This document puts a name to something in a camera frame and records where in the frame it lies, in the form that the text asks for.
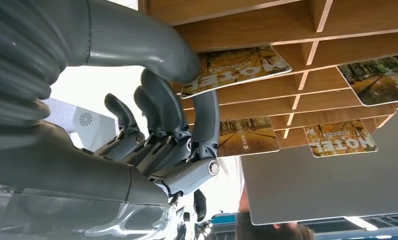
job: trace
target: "metal screw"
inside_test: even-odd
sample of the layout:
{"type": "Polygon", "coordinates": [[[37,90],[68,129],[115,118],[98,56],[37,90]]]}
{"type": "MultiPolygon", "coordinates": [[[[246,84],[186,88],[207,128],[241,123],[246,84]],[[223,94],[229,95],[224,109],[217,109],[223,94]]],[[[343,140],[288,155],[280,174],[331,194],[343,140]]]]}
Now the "metal screw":
{"type": "Polygon", "coordinates": [[[136,136],[135,137],[135,143],[138,145],[138,144],[140,144],[140,143],[142,143],[143,142],[143,137],[142,136],[136,136]]]}
{"type": "Polygon", "coordinates": [[[209,173],[212,176],[215,176],[217,175],[218,172],[219,172],[219,163],[216,160],[212,160],[209,163],[209,173]]]}

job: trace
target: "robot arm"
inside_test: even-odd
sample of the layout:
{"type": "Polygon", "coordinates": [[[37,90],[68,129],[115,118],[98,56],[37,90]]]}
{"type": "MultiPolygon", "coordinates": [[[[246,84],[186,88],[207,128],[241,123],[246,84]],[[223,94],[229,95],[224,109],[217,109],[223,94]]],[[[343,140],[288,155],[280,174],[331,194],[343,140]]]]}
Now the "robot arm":
{"type": "MultiPolygon", "coordinates": [[[[172,27],[106,0],[0,0],[0,184],[19,192],[32,188],[129,202],[141,201],[130,194],[141,188],[153,202],[165,202],[137,168],[75,149],[60,127],[42,121],[49,109],[39,99],[50,96],[50,85],[66,66],[79,65],[146,67],[144,92],[159,113],[171,113],[159,116],[156,128],[175,134],[176,141],[189,137],[166,81],[192,81],[200,62],[172,27]],[[161,97],[170,105],[154,97],[155,88],[163,88],[161,97]]],[[[216,158],[214,126],[208,131],[200,124],[193,133],[197,159],[216,158]],[[205,149],[203,141],[212,143],[205,149]]],[[[159,169],[154,163],[139,167],[147,176],[159,169]]]]}

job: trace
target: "gray panel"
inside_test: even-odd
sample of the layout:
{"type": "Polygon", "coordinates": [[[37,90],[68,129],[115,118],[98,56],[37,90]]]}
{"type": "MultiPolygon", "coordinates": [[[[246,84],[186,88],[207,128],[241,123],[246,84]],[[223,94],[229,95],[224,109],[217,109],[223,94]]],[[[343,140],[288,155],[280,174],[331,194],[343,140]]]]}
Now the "gray panel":
{"type": "Polygon", "coordinates": [[[43,102],[49,106],[51,111],[50,116],[46,118],[47,121],[61,126],[68,133],[76,131],[72,120],[77,106],[53,98],[43,100],[43,102]]]}
{"type": "Polygon", "coordinates": [[[375,153],[314,158],[302,146],[242,157],[252,222],[398,213],[398,112],[373,138],[375,153]]]}

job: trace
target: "card with autumn trees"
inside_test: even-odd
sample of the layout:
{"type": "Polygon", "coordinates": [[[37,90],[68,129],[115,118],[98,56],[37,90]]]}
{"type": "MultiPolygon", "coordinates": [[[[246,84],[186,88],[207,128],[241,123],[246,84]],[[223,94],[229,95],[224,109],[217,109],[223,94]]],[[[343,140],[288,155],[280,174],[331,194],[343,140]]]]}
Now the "card with autumn trees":
{"type": "Polygon", "coordinates": [[[183,85],[181,98],[191,98],[214,89],[283,74],[291,67],[271,46],[204,52],[197,78],[183,85]]]}
{"type": "Polygon", "coordinates": [[[269,117],[222,121],[218,157],[262,154],[280,150],[269,117]]]}
{"type": "Polygon", "coordinates": [[[398,55],[338,68],[363,105],[398,102],[398,55]]]}
{"type": "Polygon", "coordinates": [[[311,125],[304,130],[316,158],[378,150],[361,120],[311,125]]]}

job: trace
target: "robotic hand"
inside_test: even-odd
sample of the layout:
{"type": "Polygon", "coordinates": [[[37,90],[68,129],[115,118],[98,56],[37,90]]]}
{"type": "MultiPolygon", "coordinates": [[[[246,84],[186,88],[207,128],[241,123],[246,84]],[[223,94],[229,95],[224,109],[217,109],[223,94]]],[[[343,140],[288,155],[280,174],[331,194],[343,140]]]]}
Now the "robotic hand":
{"type": "Polygon", "coordinates": [[[215,92],[193,99],[189,132],[168,81],[188,83],[195,53],[170,26],[106,0],[0,0],[0,239],[159,239],[168,198],[218,172],[215,92]],[[141,65],[135,101],[151,136],[105,99],[121,133],[94,154],[43,121],[66,66],[141,65]]]}

